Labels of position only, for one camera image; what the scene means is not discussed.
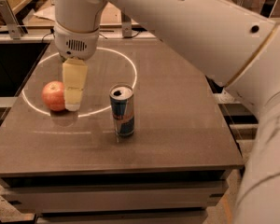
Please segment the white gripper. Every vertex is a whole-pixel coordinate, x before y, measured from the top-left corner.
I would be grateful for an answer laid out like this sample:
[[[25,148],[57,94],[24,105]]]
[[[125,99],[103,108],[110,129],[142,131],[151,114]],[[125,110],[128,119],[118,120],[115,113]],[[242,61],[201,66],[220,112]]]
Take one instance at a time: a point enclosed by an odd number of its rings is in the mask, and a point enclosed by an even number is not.
[[[88,66],[83,60],[88,60],[95,53],[98,38],[98,31],[76,33],[59,23],[54,26],[55,46],[60,55],[67,59],[63,63],[63,94],[65,108],[69,111],[78,111],[80,108],[88,73]]]

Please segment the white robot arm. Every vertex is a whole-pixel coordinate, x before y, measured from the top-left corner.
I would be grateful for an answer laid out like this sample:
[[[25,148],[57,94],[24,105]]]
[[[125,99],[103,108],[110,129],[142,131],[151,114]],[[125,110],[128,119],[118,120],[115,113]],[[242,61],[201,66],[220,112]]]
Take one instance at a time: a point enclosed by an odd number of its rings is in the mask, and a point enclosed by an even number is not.
[[[258,119],[233,224],[280,224],[280,24],[225,0],[55,0],[55,44],[62,56],[92,56],[106,4],[150,31]]]

